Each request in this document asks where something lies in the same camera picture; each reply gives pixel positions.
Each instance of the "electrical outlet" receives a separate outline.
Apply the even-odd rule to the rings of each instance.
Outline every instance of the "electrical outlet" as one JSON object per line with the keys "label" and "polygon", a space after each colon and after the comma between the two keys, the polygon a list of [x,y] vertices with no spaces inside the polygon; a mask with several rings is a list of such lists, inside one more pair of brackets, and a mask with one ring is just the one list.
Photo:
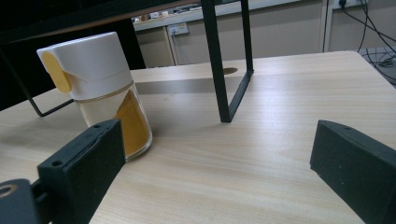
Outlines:
{"label": "electrical outlet", "polygon": [[[369,0],[346,0],[346,7],[359,7],[361,5],[361,2],[363,2],[363,4],[368,4]],[[334,0],[333,5],[332,5],[332,9],[337,9],[337,8],[341,8],[340,4],[339,4],[339,0]]]}
{"label": "electrical outlet", "polygon": [[168,32],[169,35],[187,34],[189,32],[189,27],[187,26],[186,22],[168,25]]}

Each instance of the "screw hole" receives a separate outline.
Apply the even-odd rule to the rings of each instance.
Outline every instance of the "screw hole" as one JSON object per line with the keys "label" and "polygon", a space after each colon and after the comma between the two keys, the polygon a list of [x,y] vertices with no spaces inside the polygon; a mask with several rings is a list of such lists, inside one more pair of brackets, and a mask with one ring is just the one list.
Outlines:
{"label": "screw hole", "polygon": [[0,187],[0,198],[10,195],[17,189],[17,185],[5,185]]}
{"label": "screw hole", "polygon": [[52,166],[60,166],[60,165],[62,165],[62,161],[54,161],[52,163]]}
{"label": "screw hole", "polygon": [[11,190],[11,187],[5,186],[2,189],[0,189],[0,195],[4,195],[4,194],[8,193],[10,190]]}

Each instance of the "wooden table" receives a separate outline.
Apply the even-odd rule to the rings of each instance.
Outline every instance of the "wooden table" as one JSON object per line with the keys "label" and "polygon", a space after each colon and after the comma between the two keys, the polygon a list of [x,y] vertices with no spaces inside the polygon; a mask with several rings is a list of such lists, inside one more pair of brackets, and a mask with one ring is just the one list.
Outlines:
{"label": "wooden table", "polygon": [[[210,64],[133,71],[153,131],[124,165],[92,223],[362,223],[310,170],[319,119],[396,148],[396,90],[354,52],[256,59],[232,123],[220,123]],[[230,97],[244,61],[226,62]],[[44,107],[68,99],[36,98]],[[0,182],[36,167],[86,129],[75,105],[39,118],[25,102],[0,113]]]}

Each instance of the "black metal frame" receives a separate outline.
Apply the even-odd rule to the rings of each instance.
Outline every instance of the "black metal frame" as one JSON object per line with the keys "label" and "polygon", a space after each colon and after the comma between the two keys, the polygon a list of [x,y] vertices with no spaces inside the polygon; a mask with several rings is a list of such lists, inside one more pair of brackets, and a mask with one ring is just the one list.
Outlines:
{"label": "black metal frame", "polygon": [[202,11],[206,30],[207,45],[209,47],[210,62],[212,65],[213,81],[215,83],[216,97],[218,100],[219,115],[221,122],[233,121],[238,106],[240,105],[245,91],[248,87],[251,76],[253,75],[253,56],[250,37],[250,20],[248,12],[248,0],[240,0],[242,8],[242,23],[244,29],[245,54],[247,71],[239,84],[230,105],[228,105],[227,90],[225,86],[223,65],[221,59],[219,31],[216,20],[216,10],[213,0],[201,0]]}
{"label": "black metal frame", "polygon": [[37,115],[41,118],[46,117],[47,115],[67,106],[70,105],[71,103],[74,102],[73,99],[68,100],[66,102],[64,102],[61,105],[57,105],[55,107],[53,107],[52,109],[50,109],[47,112],[42,113],[40,111],[40,109],[38,108],[37,104],[35,103],[35,101],[33,100],[32,95],[29,93],[29,91],[27,90],[26,86],[23,84],[20,76],[18,75],[17,71],[15,71],[14,66],[12,66],[11,62],[9,61],[9,59],[7,58],[6,54],[3,52],[3,50],[0,48],[0,55],[1,58],[3,59],[3,61],[6,63],[7,68],[9,69],[9,71],[11,72],[12,76],[14,76],[15,80],[17,81],[18,85],[20,86],[20,88],[23,91],[23,94],[26,96],[26,98],[28,99],[28,101],[30,102],[30,104],[32,105],[33,109],[35,110],[35,112],[37,113]]}
{"label": "black metal frame", "polygon": [[[111,3],[110,5],[106,5],[104,8],[108,7],[114,7],[114,8],[119,8],[123,4],[126,4],[127,7],[123,7],[123,10],[120,9],[120,11],[115,11],[115,14],[123,14],[131,10],[131,8],[137,8],[137,9],[142,9],[145,7],[154,7],[158,6],[161,4],[165,3],[173,3],[176,2],[175,0],[157,0],[155,2],[151,1],[150,4],[147,6],[141,6],[141,5],[134,5],[137,3],[130,2],[130,1],[116,1],[115,3]],[[220,44],[219,44],[219,31],[218,31],[218,25],[217,25],[217,19],[216,19],[216,10],[215,10],[215,4],[214,0],[201,0],[201,5],[202,5],[202,11],[204,14],[204,23],[205,23],[205,30],[206,30],[206,39],[207,39],[207,45],[209,48],[209,55],[210,55],[210,62],[212,66],[212,74],[213,74],[213,81],[215,84],[215,89],[216,89],[216,97],[218,101],[218,107],[219,107],[219,116],[221,122],[231,122],[233,120],[233,116],[235,115],[236,110],[238,109],[238,106],[240,105],[242,98],[244,97],[245,91],[248,87],[248,83],[250,81],[251,76],[253,75],[253,57],[252,57],[252,49],[251,49],[251,37],[250,37],[250,21],[249,21],[249,11],[248,11],[248,0],[240,0],[241,2],[241,8],[242,8],[242,23],[243,23],[243,30],[244,30],[244,42],[245,42],[245,54],[246,54],[246,64],[247,64],[247,71],[245,73],[245,76],[243,77],[241,83],[239,84],[239,87],[233,96],[233,99],[231,100],[231,103],[228,104],[228,99],[227,99],[227,91],[226,91],[226,86],[225,86],[225,80],[224,80],[224,72],[223,72],[223,65],[222,65],[222,59],[221,59],[221,51],[220,51]],[[88,19],[90,21],[95,21],[99,19],[98,17],[101,18],[102,14],[97,13],[97,10],[93,10],[93,8],[87,9],[87,13],[90,15]],[[81,21],[70,21],[70,20],[63,20],[63,26],[68,27],[69,25],[79,23]],[[4,32],[3,34],[0,32],[0,45],[1,44],[6,44],[7,42],[12,42],[12,41],[19,41],[22,38],[26,38],[26,36],[34,37],[35,33],[37,35],[41,33],[49,33],[53,31],[55,28],[58,27],[58,23],[54,22],[53,20],[49,20],[48,24],[44,24],[43,22],[40,22],[39,24],[34,24],[26,29],[16,29],[14,31],[9,31],[9,32]],[[42,113],[38,106],[36,105],[35,101],[33,100],[32,96],[30,95],[29,91],[27,88],[24,86],[22,83],[20,77],[18,76],[17,72],[13,68],[11,62],[7,59],[6,54],[1,50],[0,48],[0,54],[1,57],[4,59],[4,61],[7,64],[8,69],[11,71],[11,74],[15,77],[16,81],[18,82],[18,85],[21,87],[24,95],[26,98],[29,100],[30,104],[32,107],[35,109],[35,112],[39,117],[45,117],[50,113],[53,113],[54,111],[57,111],[58,109],[69,105],[73,102],[73,100],[69,100],[61,105],[58,105],[51,110]]]}

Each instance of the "black metal stand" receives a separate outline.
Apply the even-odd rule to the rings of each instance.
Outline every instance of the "black metal stand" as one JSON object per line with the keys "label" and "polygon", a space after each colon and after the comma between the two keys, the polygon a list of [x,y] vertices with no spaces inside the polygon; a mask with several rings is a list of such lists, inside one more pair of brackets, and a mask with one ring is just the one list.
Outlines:
{"label": "black metal stand", "polygon": [[242,98],[244,97],[251,75],[253,75],[254,72],[253,56],[251,50],[248,0],[241,0],[247,71],[241,83],[239,84],[238,90],[231,100],[230,105],[228,105],[227,90],[224,80],[215,4],[213,0],[201,0],[201,4],[202,11],[204,13],[206,39],[207,45],[209,47],[210,62],[212,65],[213,81],[215,83],[220,120],[221,122],[229,123],[233,120],[233,116],[235,115],[235,112],[238,109]]}
{"label": "black metal stand", "polygon": [[70,105],[71,103],[74,102],[73,99],[68,100],[66,102],[64,102],[61,105],[57,105],[55,107],[53,107],[52,109],[50,109],[47,112],[42,113],[40,111],[40,109],[38,108],[37,104],[35,103],[35,101],[33,100],[32,95],[29,93],[29,91],[27,90],[27,88],[25,87],[25,85],[23,84],[20,76],[18,76],[18,73],[15,71],[14,67],[12,66],[11,62],[9,61],[9,59],[7,58],[6,54],[3,52],[3,50],[0,48],[0,55],[1,58],[3,59],[3,61],[6,63],[6,66],[8,67],[9,71],[11,72],[12,76],[14,76],[15,80],[17,81],[18,85],[20,86],[21,90],[23,91],[23,94],[26,96],[26,98],[28,99],[28,101],[30,102],[30,104],[32,105],[33,109],[35,110],[35,112],[37,113],[37,115],[39,117],[46,117],[47,115],[65,107],[66,105]]}

